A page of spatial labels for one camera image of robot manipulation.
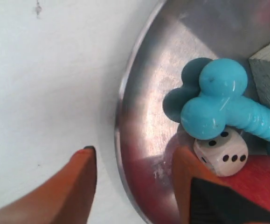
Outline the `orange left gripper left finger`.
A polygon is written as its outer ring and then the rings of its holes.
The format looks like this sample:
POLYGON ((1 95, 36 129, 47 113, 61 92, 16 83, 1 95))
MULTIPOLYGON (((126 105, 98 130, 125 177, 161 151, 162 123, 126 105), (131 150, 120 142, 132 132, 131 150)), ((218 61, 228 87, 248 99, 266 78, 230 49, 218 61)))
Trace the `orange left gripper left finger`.
POLYGON ((41 186, 0 208, 0 224, 85 224, 96 187, 96 150, 86 146, 41 186))

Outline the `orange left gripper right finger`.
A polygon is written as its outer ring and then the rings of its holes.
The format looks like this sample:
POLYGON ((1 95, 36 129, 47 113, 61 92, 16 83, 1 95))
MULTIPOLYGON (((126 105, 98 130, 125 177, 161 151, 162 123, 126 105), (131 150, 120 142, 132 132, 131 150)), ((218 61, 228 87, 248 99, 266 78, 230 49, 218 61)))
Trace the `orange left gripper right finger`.
POLYGON ((183 224, 270 224, 270 210, 247 199, 187 148, 172 157, 172 180, 183 224))

